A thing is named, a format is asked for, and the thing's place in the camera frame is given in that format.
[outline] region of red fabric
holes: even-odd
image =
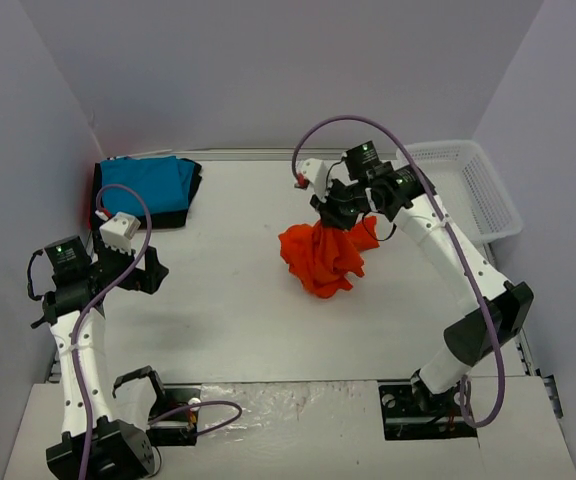
[[[368,217],[364,223],[365,228],[358,223],[350,232],[324,228],[320,222],[294,225],[279,235],[281,258],[304,288],[318,297],[330,298],[340,288],[350,290],[352,284],[346,274],[364,276],[359,252],[379,246],[374,238],[377,218]]]

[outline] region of blue cloth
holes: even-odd
[[[188,210],[188,192],[194,163],[177,157],[121,157],[105,160],[101,166],[102,187],[120,183],[137,192],[151,214]],[[128,192],[111,189],[104,192],[103,205],[115,214],[119,211],[143,216],[139,202]]]

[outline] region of white basket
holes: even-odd
[[[484,244],[521,231],[521,217],[477,143],[449,140],[415,143],[406,148],[471,242]],[[397,152],[397,160],[406,163],[401,152]]]

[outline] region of white table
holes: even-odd
[[[496,382],[473,380],[473,409],[490,408]],[[506,404],[479,438],[387,442],[376,382],[204,385],[202,398],[231,399],[239,421],[198,440],[162,448],[161,480],[499,479],[574,480],[576,474],[541,379],[508,379]],[[5,480],[50,480],[44,449],[59,442],[59,385],[35,385]],[[204,409],[200,428],[228,409]]]
[[[399,232],[364,253],[366,275],[351,280],[352,291],[329,300],[306,293],[280,258],[277,235],[318,216],[310,193],[293,188],[289,165],[203,165],[187,226],[152,237],[170,268],[160,290],[117,289],[105,301],[111,378],[143,365],[167,383],[408,378],[461,318]],[[383,237],[390,225],[380,228]],[[514,345],[504,358],[508,376],[523,375]],[[495,372],[489,358],[474,375]]]

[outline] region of wall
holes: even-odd
[[[535,289],[528,341],[557,380],[576,463],[576,0],[544,3],[475,139],[526,222],[496,250]]]
[[[85,117],[17,1],[0,1],[0,478],[30,386],[52,340],[26,297],[33,250],[82,231],[89,162],[100,152]],[[45,286],[47,260],[38,260]]]
[[[340,113],[409,143],[471,138],[542,0],[22,3],[116,155],[291,147]],[[330,127],[311,145],[367,131]]]

